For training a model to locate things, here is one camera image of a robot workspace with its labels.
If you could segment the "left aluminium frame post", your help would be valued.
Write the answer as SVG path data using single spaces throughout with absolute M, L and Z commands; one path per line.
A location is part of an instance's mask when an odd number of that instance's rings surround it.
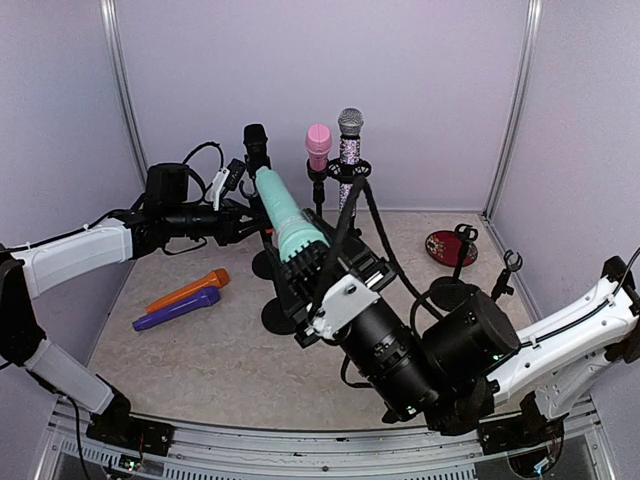
M 144 200 L 146 197 L 149 162 L 144 150 L 131 88 L 129 85 L 124 48 L 119 29 L 117 5 L 114 0 L 100 0 L 99 7 L 107 49 L 110 56 L 111 69 L 114 75 L 116 93 L 124 120 L 127 138 L 133 155 L 135 170 L 142 186 L 142 193 L 132 205 L 132 209 L 141 210 L 144 206 Z

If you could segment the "red patterned plate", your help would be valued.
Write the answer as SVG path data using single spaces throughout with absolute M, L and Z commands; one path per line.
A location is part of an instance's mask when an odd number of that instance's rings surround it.
M 472 265 L 478 258 L 478 249 L 475 240 L 478 237 L 476 229 L 472 230 L 467 256 L 462 263 L 463 267 Z M 427 254 L 436 262 L 446 267 L 455 267 L 458 264 L 458 253 L 463 242 L 452 230 L 439 230 L 431 233 L 425 240 Z

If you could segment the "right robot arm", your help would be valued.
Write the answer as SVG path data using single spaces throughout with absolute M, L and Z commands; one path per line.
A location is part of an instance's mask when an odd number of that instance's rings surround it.
M 639 356 L 639 296 L 631 263 L 619 257 L 580 300 L 523 330 L 485 292 L 462 284 L 461 301 L 418 333 L 381 295 L 401 272 L 393 255 L 378 257 L 365 244 L 349 252 L 348 219 L 330 226 L 300 209 L 270 169 L 256 187 L 277 237 L 279 288 L 297 304 L 296 340 L 340 347 L 382 398 L 387 424 L 423 416 L 432 431 L 462 435 L 519 397 L 520 414 L 492 423 L 483 448 L 534 446 L 563 435 L 602 370 Z

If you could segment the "silver glitter microphone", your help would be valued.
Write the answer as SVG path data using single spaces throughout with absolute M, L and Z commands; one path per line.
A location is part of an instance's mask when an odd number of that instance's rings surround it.
M 340 130 L 339 159 L 347 164 L 354 164 L 360 159 L 360 134 L 364 126 L 364 116 L 356 108 L 345 108 L 338 117 Z

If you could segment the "purple toy microphone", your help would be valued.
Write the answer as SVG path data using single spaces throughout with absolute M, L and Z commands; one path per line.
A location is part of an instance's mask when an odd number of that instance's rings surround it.
M 132 327 L 136 332 L 148 330 L 192 311 L 213 306 L 219 301 L 219 289 L 206 287 L 183 300 L 140 317 L 132 323 Z

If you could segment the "orange toy microphone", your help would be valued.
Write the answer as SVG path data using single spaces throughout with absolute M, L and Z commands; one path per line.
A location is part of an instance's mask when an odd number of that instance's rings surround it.
M 146 313 L 151 314 L 162 308 L 173 305 L 176 302 L 184 300 L 191 295 L 198 293 L 200 290 L 208 287 L 217 289 L 225 287 L 230 282 L 230 275 L 224 268 L 212 270 L 207 275 L 198 279 L 168 295 L 154 301 L 146 307 Z

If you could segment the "black tripod microphone stand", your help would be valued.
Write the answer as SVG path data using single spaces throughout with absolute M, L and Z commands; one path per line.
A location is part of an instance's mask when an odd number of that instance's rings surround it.
M 354 179 L 357 176 L 368 177 L 371 171 L 370 163 L 364 159 L 359 159 L 354 164 L 344 163 L 338 158 L 329 161 L 328 176 L 339 183 L 339 211 L 344 209 Z

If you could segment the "aluminium frame post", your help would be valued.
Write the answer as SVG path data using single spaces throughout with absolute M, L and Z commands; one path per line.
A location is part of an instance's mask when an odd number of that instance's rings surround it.
M 135 170 L 142 186 L 142 193 L 132 205 L 132 209 L 141 210 L 144 206 L 144 200 L 146 197 L 149 162 L 144 150 L 131 88 L 129 85 L 124 48 L 119 29 L 117 5 L 114 0 L 100 0 L 99 7 L 107 49 L 110 56 L 111 69 L 114 75 L 116 93 L 124 120 L 127 138 L 133 155 Z
M 527 2 L 527 14 L 516 72 L 516 83 L 511 99 L 506 129 L 499 151 L 498 164 L 483 209 L 483 217 L 488 223 L 493 221 L 506 185 L 508 170 L 511 165 L 517 134 L 525 109 L 526 94 L 534 63 L 542 9 L 543 2 L 541 0 L 530 0 Z

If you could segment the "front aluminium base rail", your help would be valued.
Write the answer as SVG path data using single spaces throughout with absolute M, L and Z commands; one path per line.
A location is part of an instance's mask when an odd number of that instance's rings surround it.
M 33 479 L 53 479 L 63 460 L 78 459 L 74 411 L 59 400 L 39 447 Z M 542 479 L 621 479 L 589 397 L 566 419 L 560 461 Z M 291 432 L 164 420 L 174 425 L 167 456 L 143 454 L 139 470 L 119 468 L 135 452 L 83 438 L 93 478 L 131 479 L 475 479 L 509 478 L 508 457 L 485 455 L 477 433 L 442 437 L 424 427 Z

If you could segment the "right aluminium frame post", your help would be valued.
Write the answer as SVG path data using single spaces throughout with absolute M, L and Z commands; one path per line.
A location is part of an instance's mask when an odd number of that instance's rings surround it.
M 506 185 L 508 170 L 511 165 L 517 134 L 525 109 L 526 94 L 534 63 L 542 9 L 543 2 L 541 0 L 530 0 L 527 2 L 527 14 L 516 72 L 516 83 L 511 99 L 506 129 L 499 151 L 498 164 L 483 209 L 483 217 L 488 223 L 493 221 Z

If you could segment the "black stand under pink microphone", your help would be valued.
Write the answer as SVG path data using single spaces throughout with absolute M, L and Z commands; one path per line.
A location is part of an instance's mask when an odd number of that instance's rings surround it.
M 315 213 L 323 216 L 323 205 L 326 199 L 324 183 L 328 178 L 329 168 L 325 164 L 323 168 L 313 165 L 311 159 L 306 162 L 307 176 L 312 182 L 312 200 L 315 205 Z

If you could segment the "pink toy microphone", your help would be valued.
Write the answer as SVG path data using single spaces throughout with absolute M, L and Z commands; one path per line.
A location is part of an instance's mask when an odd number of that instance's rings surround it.
M 307 130 L 305 147 L 313 171 L 322 172 L 327 168 L 332 145 L 331 131 L 326 125 L 314 124 Z

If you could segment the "mint green toy microphone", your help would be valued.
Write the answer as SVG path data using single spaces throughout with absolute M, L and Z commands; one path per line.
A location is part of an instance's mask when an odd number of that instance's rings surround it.
M 282 263 L 289 262 L 314 242 L 328 245 L 323 233 L 306 219 L 275 171 L 268 167 L 259 168 L 255 184 L 275 230 Z

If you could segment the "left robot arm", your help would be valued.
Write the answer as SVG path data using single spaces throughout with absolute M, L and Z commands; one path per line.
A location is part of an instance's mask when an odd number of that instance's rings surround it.
M 234 159 L 201 184 L 199 199 L 188 185 L 199 177 L 187 162 L 151 167 L 144 192 L 129 209 L 115 209 L 91 224 L 33 245 L 1 250 L 2 365 L 22 367 L 55 394 L 90 413 L 92 439 L 126 448 L 144 445 L 151 425 L 130 414 L 130 401 L 47 338 L 32 302 L 76 277 L 165 250 L 173 238 L 198 247 L 207 239 L 224 246 L 241 240 L 243 205 L 226 200 L 245 172 Z

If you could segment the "short black microphone stand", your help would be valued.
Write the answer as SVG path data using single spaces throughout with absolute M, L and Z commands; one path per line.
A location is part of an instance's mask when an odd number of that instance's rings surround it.
M 465 284 L 460 275 L 462 263 L 467 256 L 472 230 L 476 229 L 470 224 L 458 224 L 453 230 L 456 236 L 463 242 L 458 253 L 458 264 L 453 267 L 450 276 L 441 276 L 431 284 L 431 299 L 434 305 L 441 310 L 450 312 L 463 303 L 470 295 L 471 286 Z

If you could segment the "black wireless microphone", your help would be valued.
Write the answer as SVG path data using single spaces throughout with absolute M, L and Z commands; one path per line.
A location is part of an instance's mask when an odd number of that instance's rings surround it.
M 256 173 L 260 168 L 271 168 L 267 143 L 268 137 L 262 124 L 250 124 L 244 127 L 243 144 L 246 150 L 245 164 L 251 178 L 256 177 Z

